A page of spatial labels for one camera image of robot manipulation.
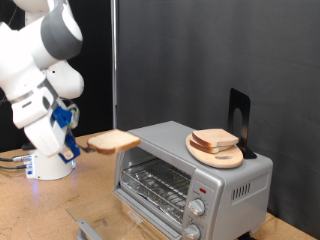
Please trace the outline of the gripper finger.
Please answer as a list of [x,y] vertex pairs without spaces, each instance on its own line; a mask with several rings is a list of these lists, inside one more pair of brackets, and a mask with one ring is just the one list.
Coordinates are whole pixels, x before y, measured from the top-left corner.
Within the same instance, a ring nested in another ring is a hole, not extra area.
[[63,161],[71,161],[74,158],[74,154],[70,149],[64,149],[60,153],[60,157]]

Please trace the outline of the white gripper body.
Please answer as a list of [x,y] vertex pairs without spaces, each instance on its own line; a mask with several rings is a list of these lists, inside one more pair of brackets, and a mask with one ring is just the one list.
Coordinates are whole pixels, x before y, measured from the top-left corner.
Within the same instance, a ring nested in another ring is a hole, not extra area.
[[52,156],[64,148],[67,128],[61,128],[56,120],[46,115],[24,128],[34,147],[44,156]]

